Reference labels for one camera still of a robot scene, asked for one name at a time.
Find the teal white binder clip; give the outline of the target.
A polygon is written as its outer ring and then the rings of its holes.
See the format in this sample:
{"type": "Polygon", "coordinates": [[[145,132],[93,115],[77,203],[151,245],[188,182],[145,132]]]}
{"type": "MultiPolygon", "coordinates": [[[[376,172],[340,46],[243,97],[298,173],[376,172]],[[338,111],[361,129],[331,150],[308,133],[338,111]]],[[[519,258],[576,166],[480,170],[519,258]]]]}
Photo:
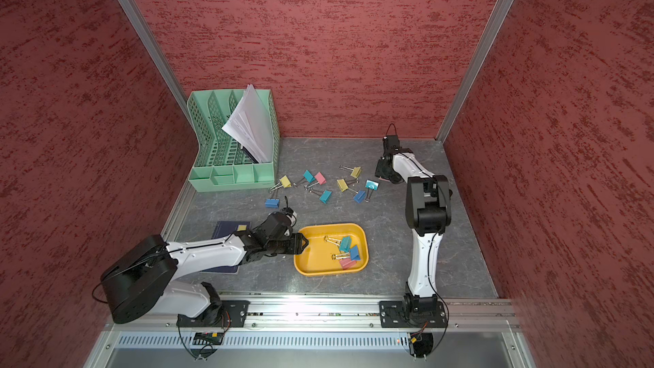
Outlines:
{"type": "Polygon", "coordinates": [[[367,180],[366,183],[365,183],[365,187],[366,187],[367,189],[377,190],[378,187],[379,187],[379,183],[378,183],[378,182],[371,181],[371,180],[367,180]]]}

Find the yellow plastic storage box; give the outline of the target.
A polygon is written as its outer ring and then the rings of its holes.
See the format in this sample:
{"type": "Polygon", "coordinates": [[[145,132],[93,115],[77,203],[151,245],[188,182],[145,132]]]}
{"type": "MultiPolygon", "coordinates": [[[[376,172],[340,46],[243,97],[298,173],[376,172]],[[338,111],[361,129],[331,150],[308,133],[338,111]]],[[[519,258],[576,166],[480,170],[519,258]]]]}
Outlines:
{"type": "Polygon", "coordinates": [[[355,223],[337,223],[327,225],[309,226],[300,230],[309,241],[309,246],[298,256],[294,257],[296,270],[308,277],[354,274],[362,271],[370,260],[367,238],[364,229],[355,223]],[[324,241],[325,236],[342,239],[350,236],[352,246],[359,248],[361,260],[355,267],[342,270],[339,260],[332,260],[331,255],[339,253],[335,245],[324,241]]]}

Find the blue binder clip front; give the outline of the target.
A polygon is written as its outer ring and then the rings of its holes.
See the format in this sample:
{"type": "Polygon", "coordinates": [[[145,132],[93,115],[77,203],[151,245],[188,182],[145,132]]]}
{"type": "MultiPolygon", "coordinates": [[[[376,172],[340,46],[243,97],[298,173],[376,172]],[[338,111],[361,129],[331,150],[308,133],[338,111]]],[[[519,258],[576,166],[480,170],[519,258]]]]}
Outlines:
{"type": "Polygon", "coordinates": [[[340,251],[337,254],[332,254],[331,255],[332,260],[350,260],[354,262],[358,262],[361,260],[361,257],[359,255],[359,248],[357,246],[352,246],[349,248],[348,251],[340,251]]]}

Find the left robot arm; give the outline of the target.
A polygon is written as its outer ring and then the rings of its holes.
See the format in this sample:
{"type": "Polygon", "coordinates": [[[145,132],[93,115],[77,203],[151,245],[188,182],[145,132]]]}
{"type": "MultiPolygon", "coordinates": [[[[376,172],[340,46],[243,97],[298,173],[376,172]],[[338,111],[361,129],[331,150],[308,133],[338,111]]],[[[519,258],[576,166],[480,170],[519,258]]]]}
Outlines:
{"type": "Polygon", "coordinates": [[[284,208],[254,228],[220,239],[167,242],[159,235],[145,238],[100,277],[113,322],[122,325],[146,315],[176,315],[180,327],[225,325],[228,310],[214,286],[187,284],[182,277],[264,257],[299,256],[309,241],[294,231],[295,222],[293,209],[284,208]]]}

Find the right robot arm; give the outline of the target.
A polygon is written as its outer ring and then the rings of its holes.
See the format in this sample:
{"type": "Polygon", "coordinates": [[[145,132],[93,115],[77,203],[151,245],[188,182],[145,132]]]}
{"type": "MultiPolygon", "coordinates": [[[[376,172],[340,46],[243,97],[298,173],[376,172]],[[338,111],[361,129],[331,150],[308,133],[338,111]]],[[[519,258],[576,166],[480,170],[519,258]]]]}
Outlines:
{"type": "Polygon", "coordinates": [[[451,225],[449,180],[427,170],[408,148],[384,153],[377,163],[376,176],[406,185],[405,221],[412,234],[412,261],[405,313],[437,313],[441,302],[435,284],[439,245],[451,225]]]}

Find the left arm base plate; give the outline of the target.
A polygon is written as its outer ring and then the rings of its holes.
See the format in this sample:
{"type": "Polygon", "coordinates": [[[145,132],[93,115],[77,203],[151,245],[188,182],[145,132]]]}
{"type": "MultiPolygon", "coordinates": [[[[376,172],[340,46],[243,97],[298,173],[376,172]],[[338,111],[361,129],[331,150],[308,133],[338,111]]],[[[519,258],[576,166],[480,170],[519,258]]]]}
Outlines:
{"type": "Polygon", "coordinates": [[[211,303],[204,312],[197,317],[178,315],[176,325],[180,328],[217,327],[242,328],[250,303],[248,301],[222,301],[219,305],[211,303]]]}

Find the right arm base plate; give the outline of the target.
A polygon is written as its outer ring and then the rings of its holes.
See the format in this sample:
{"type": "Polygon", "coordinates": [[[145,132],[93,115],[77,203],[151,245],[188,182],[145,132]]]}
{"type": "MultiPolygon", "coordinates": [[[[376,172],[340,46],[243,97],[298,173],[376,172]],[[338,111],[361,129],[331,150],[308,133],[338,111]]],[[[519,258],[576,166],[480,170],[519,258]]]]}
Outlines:
{"type": "Polygon", "coordinates": [[[439,328],[447,327],[444,303],[437,297],[412,298],[378,303],[383,328],[439,328]]]}

